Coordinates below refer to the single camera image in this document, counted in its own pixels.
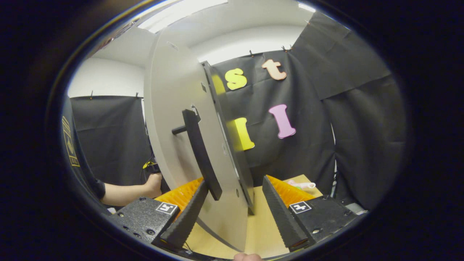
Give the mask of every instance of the human arm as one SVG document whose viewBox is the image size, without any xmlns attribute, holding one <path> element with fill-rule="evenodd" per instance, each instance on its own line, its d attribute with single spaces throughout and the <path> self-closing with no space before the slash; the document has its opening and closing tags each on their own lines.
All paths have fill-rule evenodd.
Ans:
<svg viewBox="0 0 464 261">
<path fill-rule="evenodd" d="M 151 174 L 145 184 L 134 186 L 105 183 L 105 195 L 100 201 L 107 205 L 122 207 L 141 196 L 149 198 L 161 196 L 161 178 L 161 173 Z"/>
<path fill-rule="evenodd" d="M 238 253 L 233 257 L 234 261 L 263 261 L 257 254 Z"/>
</svg>

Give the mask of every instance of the foam letter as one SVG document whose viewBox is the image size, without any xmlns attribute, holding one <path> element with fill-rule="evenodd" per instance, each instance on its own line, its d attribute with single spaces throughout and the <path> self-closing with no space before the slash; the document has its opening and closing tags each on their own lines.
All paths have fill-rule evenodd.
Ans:
<svg viewBox="0 0 464 261">
<path fill-rule="evenodd" d="M 227 71 L 224 76 L 227 81 L 227 87 L 231 90 L 244 87 L 246 85 L 246 77 L 242 74 L 243 71 L 239 68 Z"/>
<path fill-rule="evenodd" d="M 243 150 L 249 150 L 255 147 L 255 143 L 250 140 L 248 131 L 246 130 L 246 118 L 235 119 L 235 125 L 237 127 L 238 136 L 240 137 L 240 142 L 242 143 Z"/>
<path fill-rule="evenodd" d="M 274 62 L 272 59 L 267 60 L 261 67 L 267 69 L 269 75 L 275 80 L 283 80 L 287 77 L 286 72 L 280 72 L 277 66 L 280 66 L 279 62 Z"/>
<path fill-rule="evenodd" d="M 292 136 L 296 133 L 296 130 L 290 126 L 290 121 L 285 109 L 287 109 L 287 105 L 285 104 L 280 104 L 269 109 L 269 112 L 272 113 L 276 119 L 277 127 L 279 127 L 278 137 L 280 139 Z"/>
</svg>

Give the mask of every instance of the pink toy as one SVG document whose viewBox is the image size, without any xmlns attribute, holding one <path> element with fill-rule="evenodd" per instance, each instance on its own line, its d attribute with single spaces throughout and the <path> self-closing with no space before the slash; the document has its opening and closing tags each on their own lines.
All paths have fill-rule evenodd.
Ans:
<svg viewBox="0 0 464 261">
<path fill-rule="evenodd" d="M 312 183 L 312 182 L 296 183 L 293 179 L 290 179 L 287 183 L 294 187 L 300 187 L 302 189 L 303 188 L 313 189 L 316 187 L 315 183 Z"/>
</svg>

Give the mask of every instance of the ceiling light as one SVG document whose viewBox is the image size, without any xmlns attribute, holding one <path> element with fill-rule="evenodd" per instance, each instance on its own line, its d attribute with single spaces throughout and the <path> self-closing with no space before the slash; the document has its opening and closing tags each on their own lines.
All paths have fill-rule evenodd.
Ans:
<svg viewBox="0 0 464 261">
<path fill-rule="evenodd" d="M 302 8 L 304 10 L 308 10 L 308 11 L 313 12 L 313 13 L 316 12 L 316 9 L 314 9 L 314 8 L 312 8 L 312 7 L 310 7 L 310 6 L 306 5 L 306 4 L 300 3 L 300 2 L 298 2 L 298 7 Z"/>
<path fill-rule="evenodd" d="M 193 13 L 225 3 L 227 3 L 227 0 L 183 0 L 160 11 L 138 27 L 156 33 Z"/>
</svg>

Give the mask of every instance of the person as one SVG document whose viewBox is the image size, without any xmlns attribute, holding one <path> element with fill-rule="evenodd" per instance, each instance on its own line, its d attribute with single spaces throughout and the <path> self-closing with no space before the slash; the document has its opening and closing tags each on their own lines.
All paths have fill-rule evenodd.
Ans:
<svg viewBox="0 0 464 261">
<path fill-rule="evenodd" d="M 233 257 L 234 261 L 264 261 L 258 254 L 238 253 Z"/>
<path fill-rule="evenodd" d="M 161 178 L 161 173 L 153 173 L 143 185 L 117 186 L 104 183 L 105 193 L 100 201 L 106 205 L 122 207 L 141 196 L 159 197 L 161 196 Z"/>
<path fill-rule="evenodd" d="M 135 199 L 145 196 L 161 196 L 161 173 L 152 173 L 143 185 L 118 186 L 104 183 L 95 178 L 82 151 L 72 114 L 71 99 L 67 97 L 62 111 L 62 150 L 68 158 L 67 165 L 78 182 L 101 203 L 123 207 Z"/>
</svg>

